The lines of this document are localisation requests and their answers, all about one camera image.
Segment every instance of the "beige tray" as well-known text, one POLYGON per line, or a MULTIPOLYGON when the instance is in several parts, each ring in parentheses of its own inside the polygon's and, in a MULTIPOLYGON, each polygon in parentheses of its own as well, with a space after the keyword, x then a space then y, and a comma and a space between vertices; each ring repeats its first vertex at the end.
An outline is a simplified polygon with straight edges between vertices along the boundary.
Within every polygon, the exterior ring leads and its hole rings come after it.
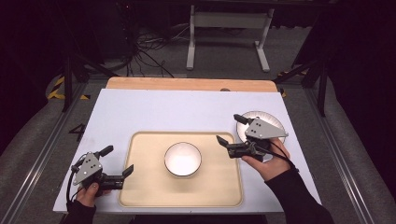
POLYGON ((134 164, 120 191, 125 207, 231 207, 242 202, 237 160, 228 157, 216 135, 234 143, 230 133, 139 132, 134 134, 125 167, 134 164), (187 177, 172 175, 164 165, 166 150, 188 142, 201 152, 198 171, 187 177))

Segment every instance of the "yellow black striped tape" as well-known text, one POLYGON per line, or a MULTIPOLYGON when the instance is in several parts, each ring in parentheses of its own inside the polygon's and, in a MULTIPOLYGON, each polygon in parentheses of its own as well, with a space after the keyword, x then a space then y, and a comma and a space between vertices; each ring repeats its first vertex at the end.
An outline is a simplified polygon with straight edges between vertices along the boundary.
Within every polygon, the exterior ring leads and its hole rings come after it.
MULTIPOLYGON (((64 75, 61 75, 58 80, 56 81, 55 85, 52 88, 52 91, 50 92, 49 96, 47 99, 59 99, 59 100, 64 100, 65 96, 64 94, 58 94, 58 90, 61 88, 62 84, 64 83, 64 75)), ((81 95, 79 97, 80 100, 90 100, 91 96, 90 95, 81 95)))

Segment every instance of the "forearm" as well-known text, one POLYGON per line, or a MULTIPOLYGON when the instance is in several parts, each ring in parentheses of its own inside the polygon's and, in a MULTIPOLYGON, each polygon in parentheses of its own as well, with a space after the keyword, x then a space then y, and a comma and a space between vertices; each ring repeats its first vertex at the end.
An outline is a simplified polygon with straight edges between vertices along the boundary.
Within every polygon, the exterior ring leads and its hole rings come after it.
POLYGON ((311 196, 296 170, 288 170, 265 183, 282 205, 287 223, 333 223, 330 213, 311 196))
POLYGON ((96 207, 88 207, 79 201, 74 201, 63 224, 92 224, 95 212, 96 207))

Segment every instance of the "person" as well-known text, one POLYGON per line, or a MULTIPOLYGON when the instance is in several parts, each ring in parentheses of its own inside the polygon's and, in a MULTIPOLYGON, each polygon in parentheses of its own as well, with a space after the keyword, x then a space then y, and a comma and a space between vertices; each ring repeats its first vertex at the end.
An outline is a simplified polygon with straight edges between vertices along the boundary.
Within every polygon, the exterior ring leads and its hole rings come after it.
MULTIPOLYGON (((262 176, 265 184, 279 200, 286 217, 286 222, 296 224, 333 224, 332 215, 309 193, 298 170, 289 161, 290 154, 278 138, 270 139, 271 151, 285 155, 287 159, 274 156, 267 162, 243 156, 242 160, 253 167, 262 176)), ((87 189, 78 192, 77 198, 63 224, 92 223, 96 211, 95 194, 99 189, 92 183, 87 189)))

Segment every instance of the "white bowl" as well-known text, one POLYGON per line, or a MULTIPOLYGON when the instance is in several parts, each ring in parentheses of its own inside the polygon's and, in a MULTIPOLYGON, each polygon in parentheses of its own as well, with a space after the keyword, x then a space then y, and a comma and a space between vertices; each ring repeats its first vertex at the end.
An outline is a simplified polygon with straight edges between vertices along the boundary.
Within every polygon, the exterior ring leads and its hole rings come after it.
POLYGON ((172 145, 165 153, 165 166, 170 173, 187 176, 195 173, 201 165, 201 153, 190 143, 172 145))

